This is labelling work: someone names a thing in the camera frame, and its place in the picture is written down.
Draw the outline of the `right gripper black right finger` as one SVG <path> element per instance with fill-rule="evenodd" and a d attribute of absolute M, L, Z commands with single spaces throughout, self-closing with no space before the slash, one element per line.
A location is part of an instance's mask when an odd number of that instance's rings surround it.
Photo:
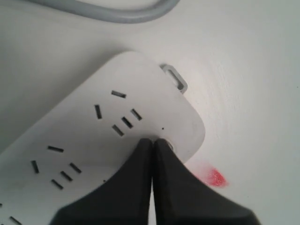
<path fill-rule="evenodd" d="M 256 215 L 207 187 L 165 139 L 154 143 L 153 191 L 158 225 L 258 225 Z"/>

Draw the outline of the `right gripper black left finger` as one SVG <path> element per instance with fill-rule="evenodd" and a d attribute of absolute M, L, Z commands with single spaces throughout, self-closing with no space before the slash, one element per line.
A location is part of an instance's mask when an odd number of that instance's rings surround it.
<path fill-rule="evenodd" d="M 103 185 L 61 208 L 53 225 L 146 225 L 152 182 L 152 141 L 141 139 Z"/>

